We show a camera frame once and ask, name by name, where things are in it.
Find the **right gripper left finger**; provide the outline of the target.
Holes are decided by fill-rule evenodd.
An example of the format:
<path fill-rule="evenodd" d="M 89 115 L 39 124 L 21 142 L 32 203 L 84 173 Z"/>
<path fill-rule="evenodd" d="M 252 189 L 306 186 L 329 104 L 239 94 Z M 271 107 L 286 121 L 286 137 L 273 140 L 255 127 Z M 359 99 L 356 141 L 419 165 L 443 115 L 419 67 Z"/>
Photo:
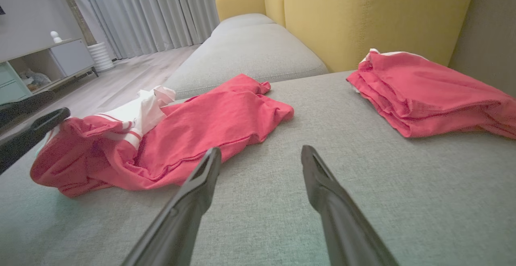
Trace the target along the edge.
<path fill-rule="evenodd" d="M 188 266 L 203 215 L 221 170 L 219 148 L 210 148 L 122 262 L 124 266 Z"/>

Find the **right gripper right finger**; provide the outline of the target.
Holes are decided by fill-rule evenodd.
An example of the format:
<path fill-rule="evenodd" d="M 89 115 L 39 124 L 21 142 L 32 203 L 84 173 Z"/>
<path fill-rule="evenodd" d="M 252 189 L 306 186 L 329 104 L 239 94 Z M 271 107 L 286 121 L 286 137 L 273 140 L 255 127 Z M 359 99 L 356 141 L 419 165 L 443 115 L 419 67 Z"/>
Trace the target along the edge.
<path fill-rule="evenodd" d="M 333 266 L 396 266 L 397 260 L 311 145 L 302 147 L 308 201 L 319 213 Z"/>

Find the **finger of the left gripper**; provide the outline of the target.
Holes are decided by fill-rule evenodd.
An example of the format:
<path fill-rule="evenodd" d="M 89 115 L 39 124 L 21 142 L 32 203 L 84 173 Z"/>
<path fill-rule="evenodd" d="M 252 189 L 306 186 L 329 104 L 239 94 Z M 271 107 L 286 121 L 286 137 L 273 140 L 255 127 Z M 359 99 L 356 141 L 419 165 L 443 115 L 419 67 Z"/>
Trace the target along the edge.
<path fill-rule="evenodd" d="M 68 108 L 54 110 L 36 119 L 23 130 L 2 139 L 0 142 L 0 173 L 4 173 L 70 115 L 71 112 Z"/>

